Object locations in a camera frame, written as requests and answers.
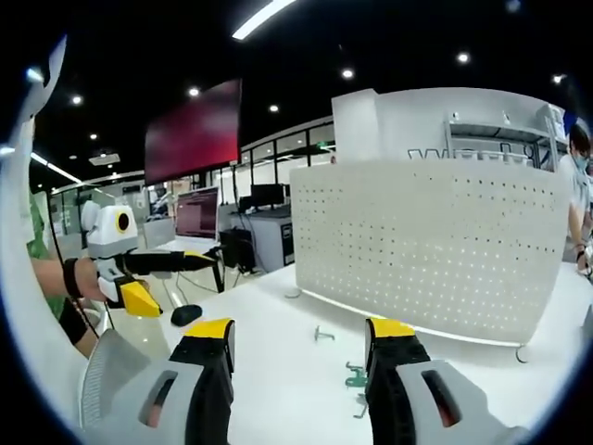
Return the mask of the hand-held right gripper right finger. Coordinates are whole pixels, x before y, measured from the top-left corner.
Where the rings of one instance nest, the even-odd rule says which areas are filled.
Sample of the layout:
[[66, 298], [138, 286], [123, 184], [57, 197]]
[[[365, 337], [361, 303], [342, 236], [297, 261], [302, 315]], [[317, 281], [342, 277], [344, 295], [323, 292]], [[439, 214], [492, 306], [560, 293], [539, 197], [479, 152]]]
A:
[[445, 361], [433, 360], [414, 329], [397, 320], [365, 324], [365, 399], [374, 444], [522, 444], [486, 394]]

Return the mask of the person's left hand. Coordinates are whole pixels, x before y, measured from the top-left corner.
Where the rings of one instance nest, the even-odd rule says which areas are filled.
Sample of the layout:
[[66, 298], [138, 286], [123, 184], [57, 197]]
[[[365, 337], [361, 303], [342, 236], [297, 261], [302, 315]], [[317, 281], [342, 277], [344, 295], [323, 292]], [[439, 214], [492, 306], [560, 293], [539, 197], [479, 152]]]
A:
[[74, 274], [76, 285], [85, 299], [106, 302], [107, 296], [98, 284], [98, 271], [90, 258], [80, 258], [75, 262]]

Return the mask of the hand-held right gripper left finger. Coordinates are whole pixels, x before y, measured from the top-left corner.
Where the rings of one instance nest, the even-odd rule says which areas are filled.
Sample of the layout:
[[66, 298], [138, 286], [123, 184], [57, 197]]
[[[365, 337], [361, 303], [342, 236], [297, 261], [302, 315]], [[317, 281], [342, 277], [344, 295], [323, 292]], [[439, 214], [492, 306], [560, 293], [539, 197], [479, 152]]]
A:
[[87, 366], [90, 444], [225, 444], [234, 321], [199, 322], [166, 360], [151, 360], [108, 329]]

